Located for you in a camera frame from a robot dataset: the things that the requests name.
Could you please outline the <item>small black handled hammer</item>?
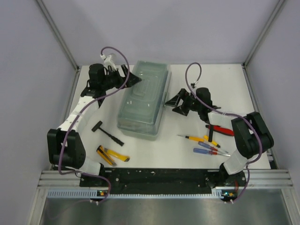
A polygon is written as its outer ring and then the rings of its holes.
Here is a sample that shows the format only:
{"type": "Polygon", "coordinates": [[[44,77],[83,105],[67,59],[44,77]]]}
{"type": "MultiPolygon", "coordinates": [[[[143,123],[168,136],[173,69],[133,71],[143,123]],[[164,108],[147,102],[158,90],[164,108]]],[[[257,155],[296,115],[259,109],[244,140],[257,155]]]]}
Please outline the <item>small black handled hammer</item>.
{"type": "Polygon", "coordinates": [[[211,143],[213,141],[213,132],[214,132],[213,125],[208,125],[208,129],[209,129],[208,142],[211,143]]]}

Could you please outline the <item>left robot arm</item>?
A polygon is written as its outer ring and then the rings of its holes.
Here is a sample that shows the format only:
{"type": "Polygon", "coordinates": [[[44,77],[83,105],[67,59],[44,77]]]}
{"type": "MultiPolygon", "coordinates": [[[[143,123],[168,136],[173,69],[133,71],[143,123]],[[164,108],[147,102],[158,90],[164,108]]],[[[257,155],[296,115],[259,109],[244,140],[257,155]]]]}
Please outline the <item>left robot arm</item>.
{"type": "Polygon", "coordinates": [[[100,63],[90,65],[89,78],[76,107],[57,129],[50,129],[47,133],[50,163],[60,169],[68,168],[89,174],[96,186],[106,182],[106,174],[102,172],[104,165],[86,155],[81,134],[92,115],[109,96],[107,91],[130,88],[141,82],[141,78],[132,74],[126,65],[121,65],[121,70],[124,76],[112,66],[100,63]]]}

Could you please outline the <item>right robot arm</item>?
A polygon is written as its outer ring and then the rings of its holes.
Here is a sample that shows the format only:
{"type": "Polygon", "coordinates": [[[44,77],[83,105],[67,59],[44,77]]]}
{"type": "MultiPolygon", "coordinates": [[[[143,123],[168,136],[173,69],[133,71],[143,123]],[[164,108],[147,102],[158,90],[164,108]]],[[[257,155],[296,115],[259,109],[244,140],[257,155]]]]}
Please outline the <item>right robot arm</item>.
{"type": "Polygon", "coordinates": [[[165,105],[183,116],[187,116],[190,111],[196,112],[211,130],[220,127],[233,131],[236,150],[220,165],[218,174],[208,178],[208,184],[212,187],[234,183],[243,175],[243,169],[258,161],[274,145],[273,137],[260,113],[239,115],[221,112],[213,104],[208,88],[198,88],[191,92],[181,89],[165,105]]]}

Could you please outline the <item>green toolbox with clear lid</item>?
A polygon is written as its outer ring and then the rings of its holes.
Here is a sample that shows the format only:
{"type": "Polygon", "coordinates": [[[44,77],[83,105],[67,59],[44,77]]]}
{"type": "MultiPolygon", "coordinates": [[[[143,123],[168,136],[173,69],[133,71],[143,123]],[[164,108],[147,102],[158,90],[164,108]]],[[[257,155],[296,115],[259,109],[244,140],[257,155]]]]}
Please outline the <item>green toolbox with clear lid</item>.
{"type": "Polygon", "coordinates": [[[141,82],[128,88],[117,116],[117,128],[125,135],[156,140],[172,72],[164,63],[138,61],[132,73],[141,82]]]}

